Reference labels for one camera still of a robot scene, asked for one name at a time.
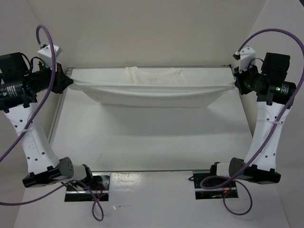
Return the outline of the white tank top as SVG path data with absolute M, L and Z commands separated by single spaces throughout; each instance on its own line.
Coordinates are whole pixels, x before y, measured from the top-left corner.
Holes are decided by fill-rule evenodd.
M 238 92 L 228 67 L 74 69 L 70 89 L 103 105 L 204 108 Z

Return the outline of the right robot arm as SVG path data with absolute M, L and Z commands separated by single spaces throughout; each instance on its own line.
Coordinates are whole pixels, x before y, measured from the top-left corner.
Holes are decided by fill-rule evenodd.
M 296 89 L 295 83 L 285 80 L 290 66 L 290 56 L 266 53 L 258 70 L 252 54 L 248 60 L 240 58 L 243 68 L 235 68 L 235 86 L 241 95 L 257 95 L 257 120 L 254 136 L 245 159 L 232 158 L 229 163 L 214 163 L 208 175 L 209 184 L 217 187 L 225 177 L 230 178 L 239 170 L 237 179 L 257 184 L 278 183 L 281 175 L 276 172 L 276 151 L 289 105 L 282 116 L 279 113 Z

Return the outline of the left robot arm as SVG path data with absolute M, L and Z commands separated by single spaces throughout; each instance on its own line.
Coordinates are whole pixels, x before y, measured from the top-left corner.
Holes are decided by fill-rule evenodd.
M 73 80 L 65 75 L 60 63 L 54 74 L 45 60 L 39 59 L 38 66 L 34 72 L 33 60 L 20 52 L 0 57 L 0 109 L 15 128 L 27 159 L 28 174 L 23 185 L 40 187 L 73 179 L 88 190 L 95 182 L 89 167 L 73 165 L 68 157 L 59 159 L 38 119 L 43 103 L 38 103 L 37 93 L 47 90 L 61 94 Z

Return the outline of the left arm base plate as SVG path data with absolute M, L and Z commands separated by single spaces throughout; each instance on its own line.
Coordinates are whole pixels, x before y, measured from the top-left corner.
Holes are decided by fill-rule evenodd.
M 89 189 L 93 192 L 98 201 L 109 200 L 110 189 L 109 172 L 93 172 L 93 180 L 86 183 Z M 68 184 L 65 193 L 65 202 L 91 202 L 94 201 L 90 191 L 79 183 Z

